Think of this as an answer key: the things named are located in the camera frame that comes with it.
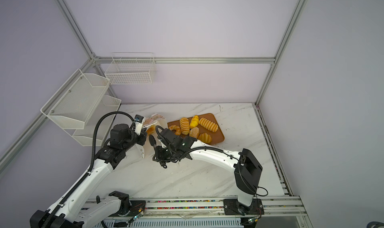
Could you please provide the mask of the orange ring doughnut fake bread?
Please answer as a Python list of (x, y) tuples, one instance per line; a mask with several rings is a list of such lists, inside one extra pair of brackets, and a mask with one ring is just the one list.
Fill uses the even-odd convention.
[(169, 126), (168, 129), (170, 131), (174, 131), (176, 136), (180, 136), (181, 135), (181, 128), (179, 126), (172, 125), (172, 126)]

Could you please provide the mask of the cartoon animal paper gift bag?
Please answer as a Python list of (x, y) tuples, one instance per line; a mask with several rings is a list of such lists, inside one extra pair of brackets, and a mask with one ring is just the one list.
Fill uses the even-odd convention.
[(147, 136), (145, 138), (145, 144), (135, 145), (138, 151), (138, 155), (142, 159), (145, 159), (155, 154), (154, 148), (150, 144), (150, 136), (153, 136), (155, 138), (157, 146), (161, 145), (158, 139), (158, 135), (156, 133), (156, 126), (166, 128), (167, 126), (166, 118), (157, 113), (145, 118), (145, 121), (143, 123), (143, 129), (146, 129), (146, 133), (147, 133)]

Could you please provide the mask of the tan oval fake bread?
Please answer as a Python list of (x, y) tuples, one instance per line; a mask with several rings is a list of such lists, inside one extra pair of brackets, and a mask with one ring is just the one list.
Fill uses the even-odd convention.
[(190, 129), (189, 136), (197, 139), (200, 135), (200, 129), (198, 127)]

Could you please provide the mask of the yellow ridged fake bread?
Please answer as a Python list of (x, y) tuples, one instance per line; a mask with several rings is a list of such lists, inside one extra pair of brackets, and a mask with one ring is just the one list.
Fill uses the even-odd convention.
[(190, 133), (190, 122), (187, 118), (181, 118), (180, 121), (181, 134), (188, 136)]

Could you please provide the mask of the yellow oblong fake bread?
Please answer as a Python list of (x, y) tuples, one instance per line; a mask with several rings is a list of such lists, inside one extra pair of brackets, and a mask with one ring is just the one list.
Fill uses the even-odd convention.
[(199, 125), (199, 116), (193, 116), (190, 122), (190, 129), (196, 128)]

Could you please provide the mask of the yellow striped shell fake bread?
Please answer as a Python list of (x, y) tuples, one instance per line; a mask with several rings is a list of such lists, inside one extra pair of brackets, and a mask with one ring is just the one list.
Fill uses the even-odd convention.
[(205, 144), (210, 144), (213, 139), (209, 134), (203, 133), (203, 134), (199, 135), (198, 140), (200, 140), (201, 142), (203, 142)]

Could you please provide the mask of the yellow round fake bread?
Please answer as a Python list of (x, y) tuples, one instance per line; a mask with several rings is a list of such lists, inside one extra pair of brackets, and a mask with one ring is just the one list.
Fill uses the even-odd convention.
[(210, 132), (213, 132), (213, 133), (217, 132), (218, 129), (219, 129), (219, 126), (216, 123), (214, 123), (214, 122), (212, 122), (212, 121), (210, 121), (210, 120), (208, 120), (206, 118), (201, 118), (199, 120), (199, 124), (203, 128), (205, 128), (206, 130), (208, 130)]

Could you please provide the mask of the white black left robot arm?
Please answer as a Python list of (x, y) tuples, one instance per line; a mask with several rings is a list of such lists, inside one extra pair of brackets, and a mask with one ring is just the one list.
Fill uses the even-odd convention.
[(134, 145), (143, 145), (147, 134), (141, 123), (133, 127), (126, 124), (114, 126), (110, 143), (94, 152), (87, 171), (77, 182), (46, 211), (38, 210), (30, 218), (32, 228), (92, 228), (107, 217), (130, 217), (129, 223), (144, 213), (146, 203), (132, 204), (128, 194), (111, 192), (103, 201), (84, 211), (82, 208), (97, 186), (108, 176), (126, 156), (126, 151)]

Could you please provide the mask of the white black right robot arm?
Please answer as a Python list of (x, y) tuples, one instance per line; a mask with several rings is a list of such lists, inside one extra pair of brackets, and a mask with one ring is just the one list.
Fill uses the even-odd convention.
[(251, 213), (254, 199), (263, 171), (262, 165), (254, 154), (243, 149), (241, 152), (222, 150), (208, 145), (197, 138), (175, 135), (169, 129), (156, 127), (158, 138), (149, 136), (150, 145), (154, 148), (153, 161), (164, 169), (168, 163), (178, 163), (183, 159), (203, 161), (233, 173), (240, 193), (237, 196), (236, 212), (241, 215)]

